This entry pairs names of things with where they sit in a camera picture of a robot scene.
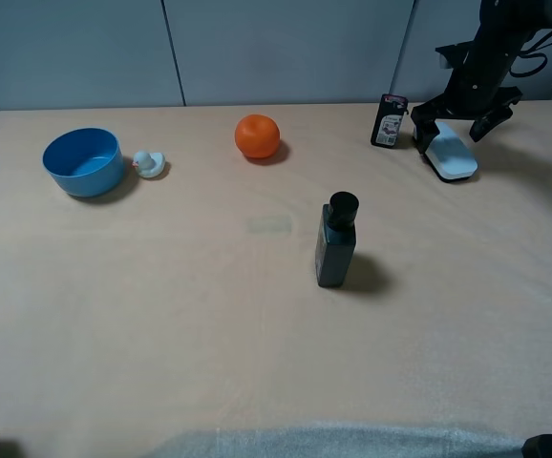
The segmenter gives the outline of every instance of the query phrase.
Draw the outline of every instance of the beige tablecloth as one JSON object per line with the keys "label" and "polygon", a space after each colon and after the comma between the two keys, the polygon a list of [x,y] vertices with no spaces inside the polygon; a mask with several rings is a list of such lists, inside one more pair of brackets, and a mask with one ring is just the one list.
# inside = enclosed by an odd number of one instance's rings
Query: beige tablecloth
{"label": "beige tablecloth", "polygon": [[[313,422],[552,432],[552,102],[521,103],[440,182],[375,105],[0,113],[0,435],[28,457],[138,457],[195,431]],[[269,165],[233,144],[272,116]],[[469,123],[451,125],[468,141]],[[166,154],[94,200],[56,136]],[[321,205],[355,193],[357,256],[316,284]]]}

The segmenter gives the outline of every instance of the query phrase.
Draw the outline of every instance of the cable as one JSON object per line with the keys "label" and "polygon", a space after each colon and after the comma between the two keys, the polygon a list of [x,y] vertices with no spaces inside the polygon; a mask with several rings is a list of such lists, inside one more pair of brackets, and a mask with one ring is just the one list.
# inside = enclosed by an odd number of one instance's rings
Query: cable
{"label": "cable", "polygon": [[543,38],[538,40],[538,42],[535,43],[533,46],[531,46],[528,50],[522,50],[520,51],[520,54],[518,54],[518,57],[520,59],[542,58],[543,62],[541,62],[538,68],[531,70],[530,72],[524,72],[524,73],[512,72],[512,70],[510,69],[509,74],[511,74],[515,78],[527,78],[529,76],[533,76],[539,73],[540,71],[542,71],[547,66],[548,58],[545,53],[537,52],[537,51],[544,50],[545,48],[549,48],[550,46],[552,46],[552,42],[548,43],[547,45],[543,45],[543,43],[545,43],[550,38],[552,38],[552,31],[548,32]]}

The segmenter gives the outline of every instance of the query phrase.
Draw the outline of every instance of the white rubber duck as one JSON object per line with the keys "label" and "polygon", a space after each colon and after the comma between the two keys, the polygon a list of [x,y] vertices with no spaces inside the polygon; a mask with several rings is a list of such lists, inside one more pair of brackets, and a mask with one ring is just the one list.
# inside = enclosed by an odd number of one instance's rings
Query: white rubber duck
{"label": "white rubber duck", "polygon": [[146,151],[138,151],[134,155],[132,166],[136,169],[136,173],[143,178],[152,178],[163,172],[165,167],[165,157],[162,153],[147,153]]}

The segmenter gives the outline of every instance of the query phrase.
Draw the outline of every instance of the orange ball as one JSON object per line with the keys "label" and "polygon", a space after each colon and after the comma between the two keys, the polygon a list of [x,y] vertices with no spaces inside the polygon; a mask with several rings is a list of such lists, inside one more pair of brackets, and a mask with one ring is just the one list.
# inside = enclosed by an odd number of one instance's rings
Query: orange ball
{"label": "orange ball", "polygon": [[236,126],[236,146],[251,159],[273,156],[280,146],[280,130],[273,119],[262,114],[244,117]]}

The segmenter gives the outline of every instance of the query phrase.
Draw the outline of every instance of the black bottle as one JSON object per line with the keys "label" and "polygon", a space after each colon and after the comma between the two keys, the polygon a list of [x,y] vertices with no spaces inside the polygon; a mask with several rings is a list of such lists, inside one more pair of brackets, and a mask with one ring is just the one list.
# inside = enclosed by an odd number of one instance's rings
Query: black bottle
{"label": "black bottle", "polygon": [[323,205],[316,242],[316,280],[324,288],[342,286],[356,245],[354,219],[359,199],[351,193],[335,193]]}

